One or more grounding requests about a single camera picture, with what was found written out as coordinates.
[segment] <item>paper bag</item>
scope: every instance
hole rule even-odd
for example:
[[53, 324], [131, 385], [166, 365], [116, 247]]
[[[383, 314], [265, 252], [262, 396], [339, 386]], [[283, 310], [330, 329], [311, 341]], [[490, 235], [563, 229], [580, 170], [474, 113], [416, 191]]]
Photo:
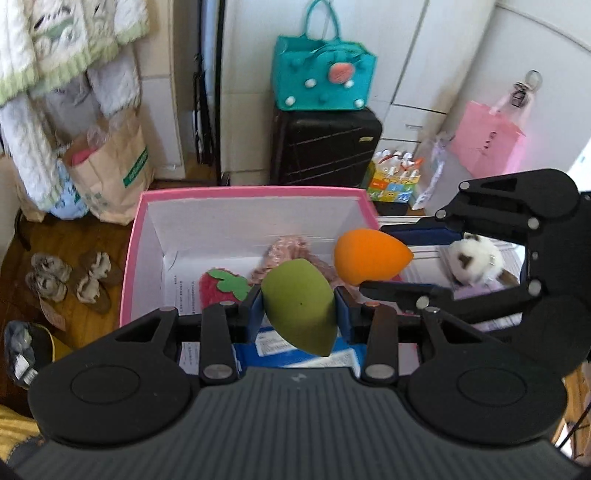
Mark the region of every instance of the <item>paper bag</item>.
[[527, 141], [522, 128], [529, 116], [533, 95], [515, 122], [501, 112], [508, 102], [509, 96], [506, 96], [492, 108], [476, 102], [466, 105], [449, 149], [475, 178], [519, 171]]
[[[133, 109], [125, 112], [126, 121], [87, 160], [72, 166], [72, 155], [88, 148], [85, 135], [76, 138], [64, 155], [70, 176], [93, 215], [121, 225], [134, 219], [139, 196], [154, 179], [139, 121]], [[99, 125], [109, 131], [106, 120], [101, 119]]]
[[25, 184], [21, 180], [18, 173], [17, 166], [11, 157], [6, 157], [8, 168], [12, 171], [14, 177], [14, 189], [17, 194], [18, 203], [22, 210], [22, 214], [29, 222], [42, 222], [46, 213], [37, 208], [37, 205], [29, 198]]

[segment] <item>white blanket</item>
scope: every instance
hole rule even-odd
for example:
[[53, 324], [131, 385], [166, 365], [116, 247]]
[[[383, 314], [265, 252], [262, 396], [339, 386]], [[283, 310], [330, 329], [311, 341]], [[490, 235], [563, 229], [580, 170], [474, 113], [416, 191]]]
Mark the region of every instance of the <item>white blanket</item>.
[[64, 85], [147, 32], [145, 0], [0, 0], [0, 105]]
[[137, 106], [133, 52], [118, 53], [147, 32], [145, 0], [0, 0], [0, 125], [41, 210], [53, 207], [62, 186], [57, 157], [26, 92], [43, 95], [88, 70], [105, 116]]

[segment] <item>fluffy slipper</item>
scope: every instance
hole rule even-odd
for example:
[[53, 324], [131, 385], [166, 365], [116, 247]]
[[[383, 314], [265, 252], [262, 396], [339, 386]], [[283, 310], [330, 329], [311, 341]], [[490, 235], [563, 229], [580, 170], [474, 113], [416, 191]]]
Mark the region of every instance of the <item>fluffy slipper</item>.
[[92, 278], [99, 280], [103, 285], [119, 285], [123, 282], [123, 272], [111, 261], [107, 252], [86, 252], [80, 256], [79, 262]]
[[76, 298], [96, 313], [104, 315], [111, 309], [111, 299], [96, 278], [75, 269], [70, 275], [70, 291]]
[[58, 302], [66, 296], [67, 287], [55, 275], [45, 271], [29, 272], [25, 276], [25, 283], [33, 293], [47, 300]]
[[49, 273], [62, 283], [66, 283], [70, 278], [72, 267], [61, 258], [54, 255], [37, 253], [31, 257], [31, 266], [36, 272]]

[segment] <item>pink bag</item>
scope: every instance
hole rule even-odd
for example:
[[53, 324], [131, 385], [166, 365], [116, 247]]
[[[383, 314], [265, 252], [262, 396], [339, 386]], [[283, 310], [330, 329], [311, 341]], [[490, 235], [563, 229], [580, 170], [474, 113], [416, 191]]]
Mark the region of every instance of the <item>pink bag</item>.
[[509, 105], [511, 95], [505, 95], [492, 108], [476, 102], [466, 105], [449, 148], [475, 178], [519, 171], [527, 140], [521, 128], [534, 103], [534, 95], [531, 92], [527, 95], [527, 104], [519, 110], [515, 123], [501, 113], [501, 109]]

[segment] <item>blue packaging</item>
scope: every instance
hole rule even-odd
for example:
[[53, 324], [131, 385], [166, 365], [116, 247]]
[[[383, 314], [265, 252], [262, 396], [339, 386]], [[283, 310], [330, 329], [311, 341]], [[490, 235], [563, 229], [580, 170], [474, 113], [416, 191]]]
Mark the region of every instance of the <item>blue packaging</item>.
[[349, 367], [359, 377], [365, 360], [366, 345], [348, 345], [337, 337], [328, 357], [310, 355], [284, 340], [273, 327], [263, 327], [254, 343], [234, 344], [236, 358], [243, 370], [248, 367]]

